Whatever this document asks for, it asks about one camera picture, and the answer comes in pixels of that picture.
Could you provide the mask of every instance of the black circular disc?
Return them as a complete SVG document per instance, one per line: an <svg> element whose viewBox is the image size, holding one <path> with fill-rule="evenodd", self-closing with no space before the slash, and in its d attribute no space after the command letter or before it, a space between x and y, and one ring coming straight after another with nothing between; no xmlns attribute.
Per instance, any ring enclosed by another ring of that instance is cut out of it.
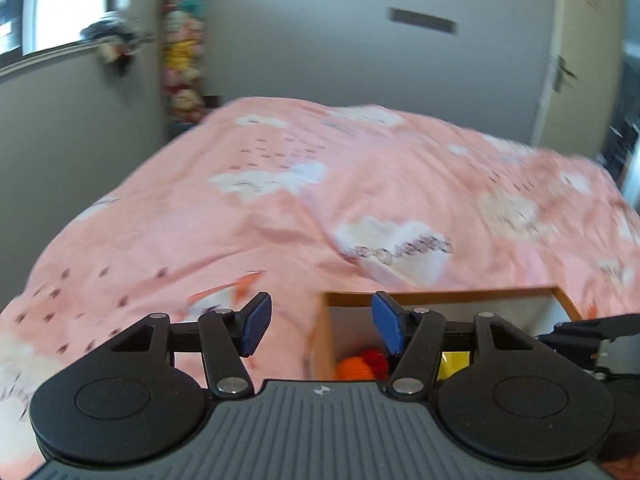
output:
<svg viewBox="0 0 640 480"><path fill-rule="evenodd" d="M85 415L98 420L127 418L144 410L151 392L132 379L100 379L82 388L76 406Z"/></svg>
<svg viewBox="0 0 640 480"><path fill-rule="evenodd" d="M592 456L613 418L606 389L569 361L513 353L493 352L442 383L437 407L445 427L501 463L536 468Z"/></svg>
<svg viewBox="0 0 640 480"><path fill-rule="evenodd" d="M494 400L511 415L545 418L560 413L569 397L562 386L540 377L510 377L494 388Z"/></svg>
<svg viewBox="0 0 640 480"><path fill-rule="evenodd" d="M51 458L95 466L148 460L181 444L204 416L200 386L180 370L116 367L92 377L67 370L31 402L38 444Z"/></svg>

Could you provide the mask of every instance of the door handle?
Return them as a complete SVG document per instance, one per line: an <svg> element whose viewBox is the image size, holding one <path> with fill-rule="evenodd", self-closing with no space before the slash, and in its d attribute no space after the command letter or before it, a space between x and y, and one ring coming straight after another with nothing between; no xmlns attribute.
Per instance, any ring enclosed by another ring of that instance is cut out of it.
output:
<svg viewBox="0 0 640 480"><path fill-rule="evenodd" d="M562 56L558 56L558 68L556 69L556 80L554 82L554 90L560 92L562 90L562 83L565 76L571 77L578 81L578 76L566 67L566 59Z"/></svg>

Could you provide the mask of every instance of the window sill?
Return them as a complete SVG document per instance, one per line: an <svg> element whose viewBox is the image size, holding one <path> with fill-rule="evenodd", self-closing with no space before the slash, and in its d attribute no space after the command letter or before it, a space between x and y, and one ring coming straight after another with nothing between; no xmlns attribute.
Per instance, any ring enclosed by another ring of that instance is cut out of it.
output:
<svg viewBox="0 0 640 480"><path fill-rule="evenodd" d="M75 54L84 50L94 49L99 44L100 41L92 41L91 43L81 43L80 41L77 41L75 43L68 43L66 45L57 46L48 50L41 50L39 52L27 54L26 56L22 56L16 62L8 64L4 67L0 67L0 79L20 70L24 70L30 66L42 63L44 61L56 59L58 57L69 56L70 54Z"/></svg>

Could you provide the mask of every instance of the logo on robot base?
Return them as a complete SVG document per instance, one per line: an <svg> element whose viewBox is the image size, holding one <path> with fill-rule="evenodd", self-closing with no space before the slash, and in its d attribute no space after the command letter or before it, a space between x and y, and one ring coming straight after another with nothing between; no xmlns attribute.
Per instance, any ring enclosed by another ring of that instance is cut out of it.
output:
<svg viewBox="0 0 640 480"><path fill-rule="evenodd" d="M325 396L326 394L331 393L331 388L329 388L328 386L324 386L324 384L322 384L322 386L316 386L312 391L313 393L322 397L322 396Z"/></svg>

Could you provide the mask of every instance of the red yarn ball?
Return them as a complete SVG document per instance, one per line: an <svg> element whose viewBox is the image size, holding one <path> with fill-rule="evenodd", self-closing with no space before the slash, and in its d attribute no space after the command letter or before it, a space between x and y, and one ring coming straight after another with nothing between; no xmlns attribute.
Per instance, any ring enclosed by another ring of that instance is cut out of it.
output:
<svg viewBox="0 0 640 480"><path fill-rule="evenodd" d="M364 359L371 371L379 381L384 381L389 375L389 363L384 354L378 348L369 348L361 352L360 357Z"/></svg>

